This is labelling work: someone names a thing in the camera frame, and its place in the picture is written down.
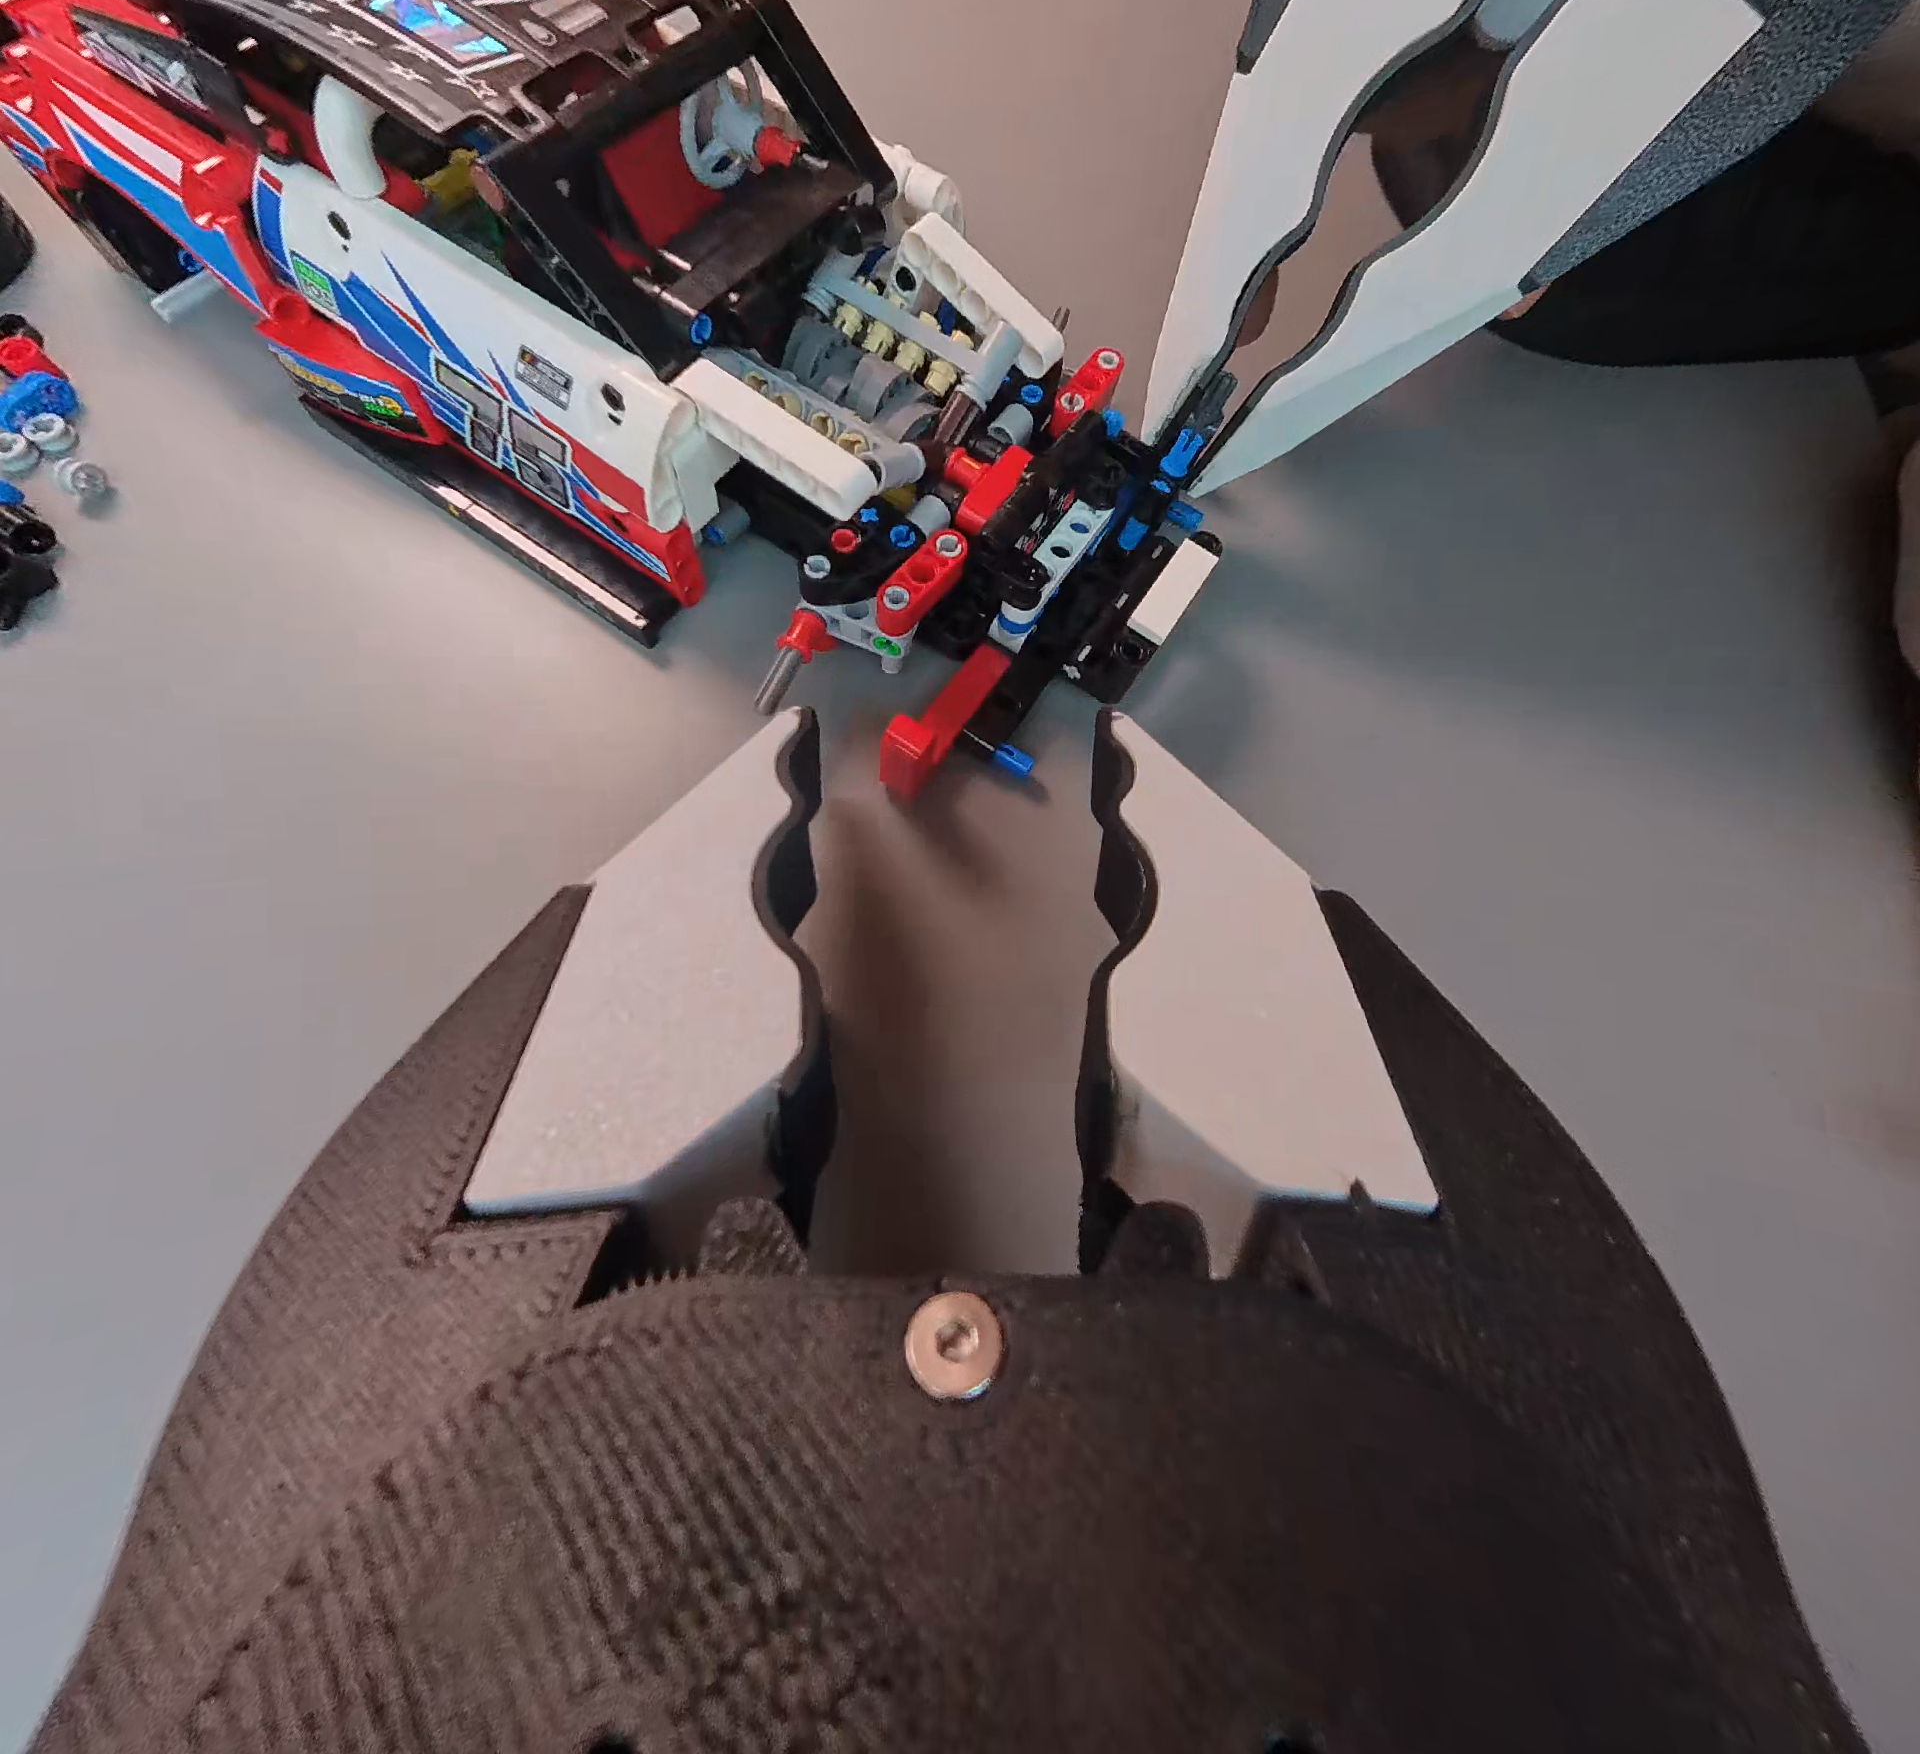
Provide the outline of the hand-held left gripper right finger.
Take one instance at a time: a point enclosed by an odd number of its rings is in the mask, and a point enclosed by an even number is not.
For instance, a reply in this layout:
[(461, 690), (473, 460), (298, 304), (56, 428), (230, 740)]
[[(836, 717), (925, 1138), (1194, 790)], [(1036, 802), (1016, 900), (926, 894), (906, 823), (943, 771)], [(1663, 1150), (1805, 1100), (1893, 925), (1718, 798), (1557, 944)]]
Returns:
[(1149, 1205), (1185, 1208), (1233, 1273), (1261, 1213), (1363, 1198), (1435, 1217), (1313, 874), (1120, 710), (1093, 728), (1093, 905), (1078, 1077), (1079, 1268)]

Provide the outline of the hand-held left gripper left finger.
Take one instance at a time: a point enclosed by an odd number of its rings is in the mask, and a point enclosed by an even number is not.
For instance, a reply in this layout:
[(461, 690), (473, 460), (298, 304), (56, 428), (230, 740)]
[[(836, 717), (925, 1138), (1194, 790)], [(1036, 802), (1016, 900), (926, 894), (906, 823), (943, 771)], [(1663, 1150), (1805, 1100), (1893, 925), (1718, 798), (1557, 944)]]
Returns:
[(836, 1141), (812, 710), (774, 714), (593, 874), (535, 1013), (470, 1217), (615, 1213), (644, 1255), (702, 1255), (721, 1205), (797, 1235)]

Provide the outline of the person's beige hoodie torso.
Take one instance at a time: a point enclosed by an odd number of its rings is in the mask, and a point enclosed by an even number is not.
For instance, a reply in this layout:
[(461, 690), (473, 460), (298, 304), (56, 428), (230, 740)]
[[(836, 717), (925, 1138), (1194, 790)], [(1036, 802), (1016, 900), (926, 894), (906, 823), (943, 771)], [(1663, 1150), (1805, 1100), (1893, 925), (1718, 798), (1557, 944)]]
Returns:
[(1920, 344), (1865, 361), (1893, 496), (1893, 637), (1920, 673)]

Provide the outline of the heap of assorted loose bricks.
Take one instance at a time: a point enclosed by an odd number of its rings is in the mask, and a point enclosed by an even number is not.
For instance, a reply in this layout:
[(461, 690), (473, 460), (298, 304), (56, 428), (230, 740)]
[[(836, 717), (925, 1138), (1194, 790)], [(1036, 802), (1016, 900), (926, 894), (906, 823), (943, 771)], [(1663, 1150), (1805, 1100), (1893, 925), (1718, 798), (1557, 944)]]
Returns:
[(15, 636), (60, 591), (60, 523), (48, 496), (78, 518), (106, 518), (118, 486), (84, 452), (84, 400), (53, 362), (45, 333), (4, 311), (0, 318), (0, 630)]

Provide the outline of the grey desk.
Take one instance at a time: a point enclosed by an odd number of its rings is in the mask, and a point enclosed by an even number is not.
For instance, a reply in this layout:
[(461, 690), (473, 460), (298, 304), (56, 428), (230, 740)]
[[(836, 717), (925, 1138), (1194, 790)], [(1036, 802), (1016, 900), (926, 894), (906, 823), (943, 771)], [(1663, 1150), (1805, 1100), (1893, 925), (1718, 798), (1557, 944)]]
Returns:
[[(1066, 344), (1147, 362), (1248, 0), (791, 0)], [(4, 637), (4, 1748), (183, 1372), (365, 1093), (752, 730), (786, 560), (656, 650), (165, 324), (4, 157), (118, 503)], [(1574, 1131), (1735, 1414), (1870, 1748), (1917, 1748), (1917, 742), (1856, 367), (1471, 335), (1209, 503), (1124, 700)]]

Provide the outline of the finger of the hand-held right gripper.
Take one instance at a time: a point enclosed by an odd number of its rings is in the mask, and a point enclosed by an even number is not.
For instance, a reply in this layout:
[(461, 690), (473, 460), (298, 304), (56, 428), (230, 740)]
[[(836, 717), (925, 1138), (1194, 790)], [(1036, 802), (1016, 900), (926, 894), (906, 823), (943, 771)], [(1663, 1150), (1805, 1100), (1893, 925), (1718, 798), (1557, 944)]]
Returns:
[(1557, 0), (1500, 67), (1487, 130), (1326, 327), (1273, 367), (1194, 462), (1194, 496), (1270, 470), (1520, 304), (1542, 254), (1762, 25), (1750, 0)]
[(1330, 166), (1397, 67), (1475, 0), (1256, 0), (1147, 376), (1147, 435), (1177, 437), (1231, 362), (1243, 307), (1313, 228)]

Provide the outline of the toy brick race car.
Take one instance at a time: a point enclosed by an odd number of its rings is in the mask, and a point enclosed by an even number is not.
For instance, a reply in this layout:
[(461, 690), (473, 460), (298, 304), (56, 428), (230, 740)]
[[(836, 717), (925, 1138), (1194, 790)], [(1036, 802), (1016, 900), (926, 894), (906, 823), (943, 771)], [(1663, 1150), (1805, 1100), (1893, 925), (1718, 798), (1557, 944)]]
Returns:
[(762, 714), (836, 647), (953, 661), (890, 721), (896, 802), (1030, 776), (1043, 690), (1124, 700), (1222, 564), (1209, 523), (1102, 542), (1124, 355), (1066, 361), (786, 0), (4, 0), (4, 149), (644, 647), (704, 546), (786, 553)]

